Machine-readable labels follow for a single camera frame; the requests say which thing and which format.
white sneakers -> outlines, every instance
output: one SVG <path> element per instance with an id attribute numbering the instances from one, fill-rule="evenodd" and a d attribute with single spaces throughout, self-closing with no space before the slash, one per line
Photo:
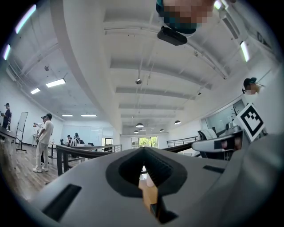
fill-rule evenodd
<path id="1" fill-rule="evenodd" d="M 42 168 L 45 172 L 47 172 L 48 171 L 48 169 L 47 168 Z M 42 170 L 41 169 L 36 169 L 36 168 L 33 168 L 32 169 L 34 172 L 42 172 Z"/>
<path id="2" fill-rule="evenodd" d="M 33 168 L 32 170 L 33 170 L 34 172 L 42 172 L 41 169 Z"/>

wooden floor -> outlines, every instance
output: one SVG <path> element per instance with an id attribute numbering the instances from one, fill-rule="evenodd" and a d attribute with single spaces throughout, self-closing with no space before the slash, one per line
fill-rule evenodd
<path id="1" fill-rule="evenodd" d="M 11 154 L 11 147 L 5 142 L 5 144 L 0 143 L 1 154 L 6 153 L 6 167 L 3 165 L 3 156 L 1 156 L 1 167 L 3 171 L 3 166 L 6 168 L 4 172 L 4 177 L 8 182 L 9 187 L 22 198 L 30 201 L 36 194 L 46 185 L 46 183 L 52 182 L 58 177 L 57 173 L 57 153 L 56 149 L 53 149 L 53 157 L 55 159 L 48 159 L 50 165 L 48 165 L 48 172 L 42 171 L 41 173 L 33 172 L 32 169 L 36 165 L 36 148 L 23 145 L 24 151 L 17 151 Z M 78 164 L 79 161 L 69 163 L 70 166 Z"/>

camera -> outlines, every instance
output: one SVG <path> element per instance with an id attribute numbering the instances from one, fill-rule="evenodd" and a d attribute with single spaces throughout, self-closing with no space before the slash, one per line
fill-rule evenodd
<path id="1" fill-rule="evenodd" d="M 135 81 L 135 83 L 136 83 L 137 85 L 142 84 L 142 80 L 141 80 L 141 79 L 137 79 L 137 80 Z"/>

baseball cap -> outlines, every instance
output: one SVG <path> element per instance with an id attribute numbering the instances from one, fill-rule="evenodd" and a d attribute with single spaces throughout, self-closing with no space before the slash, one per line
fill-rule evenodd
<path id="1" fill-rule="evenodd" d="M 246 78 L 244 80 L 244 87 L 246 88 L 247 86 L 249 86 L 252 83 L 256 83 L 256 78 L 252 77 L 252 78 Z"/>

white pants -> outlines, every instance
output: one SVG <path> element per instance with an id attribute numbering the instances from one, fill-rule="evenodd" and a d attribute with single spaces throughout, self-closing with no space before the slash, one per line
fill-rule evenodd
<path id="1" fill-rule="evenodd" d="M 36 147 L 36 152 L 35 152 L 35 168 L 40 169 L 40 157 L 43 152 L 43 158 L 44 158 L 44 168 L 47 168 L 47 163 L 48 163 L 48 144 L 43 144 L 41 142 L 38 143 Z"/>

